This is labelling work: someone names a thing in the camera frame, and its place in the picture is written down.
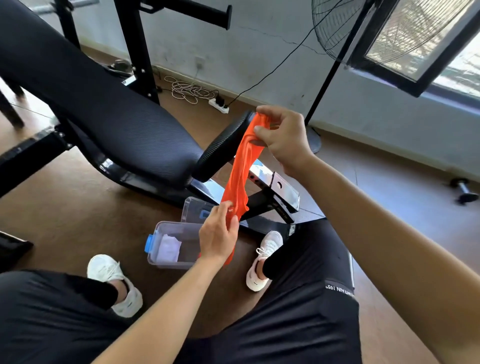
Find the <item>orange fabric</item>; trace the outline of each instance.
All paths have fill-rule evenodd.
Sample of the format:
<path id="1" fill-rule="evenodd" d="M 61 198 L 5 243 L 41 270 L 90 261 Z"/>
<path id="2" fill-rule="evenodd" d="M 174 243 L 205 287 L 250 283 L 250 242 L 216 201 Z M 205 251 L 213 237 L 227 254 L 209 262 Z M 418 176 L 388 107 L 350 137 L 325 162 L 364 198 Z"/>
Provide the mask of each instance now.
<path id="1" fill-rule="evenodd" d="M 228 209 L 227 213 L 227 227 L 230 227 L 230 220 L 234 215 L 237 215 L 240 221 L 242 215 L 248 211 L 248 196 L 245 192 L 245 183 L 249 175 L 250 167 L 264 149 L 263 146 L 255 146 L 250 143 L 252 140 L 258 140 L 253 132 L 253 128 L 257 125 L 269 129 L 270 118 L 263 114 L 255 114 L 237 149 L 237 154 L 233 161 L 233 169 L 222 197 L 222 202 L 233 202 L 233 206 Z M 233 252 L 225 264 L 229 264 L 232 258 Z"/>

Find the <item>white cable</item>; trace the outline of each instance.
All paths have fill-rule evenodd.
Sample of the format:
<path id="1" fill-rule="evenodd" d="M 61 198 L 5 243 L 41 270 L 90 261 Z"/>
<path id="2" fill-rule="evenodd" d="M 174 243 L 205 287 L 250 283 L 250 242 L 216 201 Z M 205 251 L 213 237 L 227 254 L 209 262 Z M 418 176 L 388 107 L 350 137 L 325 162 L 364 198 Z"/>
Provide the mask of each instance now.
<path id="1" fill-rule="evenodd" d="M 178 100 L 187 100 L 192 105 L 198 104 L 199 98 L 204 98 L 209 100 L 216 96 L 215 91 L 217 90 L 210 91 L 209 89 L 206 89 L 205 87 L 201 87 L 194 83 L 179 81 L 172 76 L 165 76 L 163 80 L 172 84 L 172 96 L 174 98 Z M 192 97 L 195 101 L 194 102 L 190 101 L 188 97 Z"/>

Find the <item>window frame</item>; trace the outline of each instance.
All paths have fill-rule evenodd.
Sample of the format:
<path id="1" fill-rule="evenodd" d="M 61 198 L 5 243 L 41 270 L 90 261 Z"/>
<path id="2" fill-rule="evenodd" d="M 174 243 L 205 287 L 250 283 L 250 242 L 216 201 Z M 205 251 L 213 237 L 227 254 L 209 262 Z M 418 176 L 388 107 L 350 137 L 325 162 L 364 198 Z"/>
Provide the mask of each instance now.
<path id="1" fill-rule="evenodd" d="M 357 70 L 370 73 L 414 97 L 419 97 L 423 92 L 428 91 L 440 97 L 461 100 L 458 101 L 461 103 L 470 104 L 472 102 L 472 100 L 467 99 L 476 101 L 477 99 L 474 97 L 435 85 L 433 82 L 479 32 L 480 9 L 478 7 L 476 10 L 475 8 L 473 9 L 473 11 L 476 11 L 475 14 L 467 21 L 463 29 L 450 41 L 444 50 L 441 51 L 440 55 L 431 63 L 417 81 L 367 58 L 368 51 L 399 1 L 400 0 L 385 0 L 381 3 L 365 27 L 365 31 L 360 36 L 358 43 L 347 61 L 347 65 Z"/>

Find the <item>left hand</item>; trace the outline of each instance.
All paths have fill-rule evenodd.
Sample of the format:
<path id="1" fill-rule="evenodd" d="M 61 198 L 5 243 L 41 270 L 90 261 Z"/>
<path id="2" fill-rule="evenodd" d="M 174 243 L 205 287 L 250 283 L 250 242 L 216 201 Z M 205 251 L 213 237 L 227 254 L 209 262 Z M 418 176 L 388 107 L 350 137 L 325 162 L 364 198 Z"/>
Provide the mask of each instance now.
<path id="1" fill-rule="evenodd" d="M 212 258 L 223 265 L 233 251 L 239 231 L 239 220 L 234 216 L 227 229 L 226 216 L 231 201 L 222 202 L 212 208 L 210 215 L 200 228 L 201 258 Z"/>

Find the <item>white cloth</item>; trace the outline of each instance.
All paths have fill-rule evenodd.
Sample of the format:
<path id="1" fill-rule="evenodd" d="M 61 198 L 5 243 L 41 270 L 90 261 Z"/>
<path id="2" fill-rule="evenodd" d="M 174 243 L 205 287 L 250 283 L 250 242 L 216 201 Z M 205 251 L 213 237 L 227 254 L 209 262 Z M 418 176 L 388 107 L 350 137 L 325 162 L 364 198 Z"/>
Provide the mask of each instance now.
<path id="1" fill-rule="evenodd" d="M 156 256 L 156 262 L 171 262 L 175 263 L 179 259 L 181 242 L 179 242 L 173 236 L 164 235 L 160 241 L 158 247 L 158 254 Z"/>

